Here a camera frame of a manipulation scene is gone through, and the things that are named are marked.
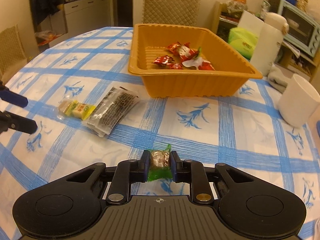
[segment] plaid tablecloth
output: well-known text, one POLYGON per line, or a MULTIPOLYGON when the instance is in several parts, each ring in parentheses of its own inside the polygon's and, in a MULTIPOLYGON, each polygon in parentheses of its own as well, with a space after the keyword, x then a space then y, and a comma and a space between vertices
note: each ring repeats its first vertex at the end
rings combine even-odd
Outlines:
MULTIPOLYGON (((249 80, 232 97, 150 98, 141 78, 127 72, 131 38, 132 28, 82 34, 46 50, 7 84, 29 104, 22 109, 2 101, 0 109, 35 120, 38 130, 0 135, 0 239, 19 238, 12 206, 24 192, 92 163, 114 166, 168 143, 181 159, 228 163, 294 192, 307 208, 299 236, 316 239, 319 154, 306 125, 293 129, 281 118, 281 94, 264 80, 249 80), (55 109, 66 96, 96 105, 112 86, 136 91, 142 100, 108 139, 78 119, 57 118, 55 109)), ((169 179, 132 187, 133 194, 145 195, 188 191, 169 179)))

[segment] round table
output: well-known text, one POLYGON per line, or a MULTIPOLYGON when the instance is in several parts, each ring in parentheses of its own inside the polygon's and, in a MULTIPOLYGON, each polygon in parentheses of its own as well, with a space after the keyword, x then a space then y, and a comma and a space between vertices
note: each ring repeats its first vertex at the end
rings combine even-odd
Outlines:
MULTIPOLYGON (((298 195, 307 208, 299 236, 312 238, 320 214, 319 155, 307 125, 293 129, 280 116, 281 94, 265 80, 249 80, 232 97, 150 98, 140 77, 127 72, 132 28, 106 27, 64 41, 22 68, 7 84, 28 98, 25 108, 0 102, 0 110, 33 119, 32 135, 0 135, 0 236, 20 235, 12 206, 24 192, 104 162, 138 159, 144 149, 172 145, 181 159, 206 166, 228 163, 298 195), (112 86, 141 101, 100 138, 79 119, 57 117, 66 97, 97 105, 112 86)), ((132 194, 188 194, 186 184, 160 179, 134 184, 132 194)))

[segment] metal screw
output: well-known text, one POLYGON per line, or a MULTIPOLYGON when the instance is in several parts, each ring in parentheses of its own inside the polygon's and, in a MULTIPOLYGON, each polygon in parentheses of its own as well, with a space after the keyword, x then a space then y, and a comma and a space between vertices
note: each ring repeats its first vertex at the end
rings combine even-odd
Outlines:
POLYGON ((211 196, 206 193, 201 193, 196 196, 196 199, 199 201, 209 201, 211 199, 211 196))
POLYGON ((111 194, 109 197, 108 197, 112 202, 118 202, 118 201, 121 201, 124 199, 124 196, 119 194, 119 193, 114 193, 114 194, 111 194))

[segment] thermos lid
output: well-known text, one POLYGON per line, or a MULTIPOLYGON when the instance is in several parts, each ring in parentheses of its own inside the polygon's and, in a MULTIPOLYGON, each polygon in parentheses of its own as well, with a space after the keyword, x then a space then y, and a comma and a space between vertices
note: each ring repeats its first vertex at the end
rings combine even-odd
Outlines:
POLYGON ((287 34, 289 31, 287 20, 280 14, 267 13, 264 22, 280 30, 283 34, 287 34))

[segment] white cabinet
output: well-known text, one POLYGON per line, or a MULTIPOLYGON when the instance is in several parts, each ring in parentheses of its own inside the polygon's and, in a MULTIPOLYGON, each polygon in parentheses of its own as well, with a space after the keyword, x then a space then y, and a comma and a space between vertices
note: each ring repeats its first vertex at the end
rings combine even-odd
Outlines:
POLYGON ((109 0, 79 0, 65 4, 69 37, 110 26, 109 0))

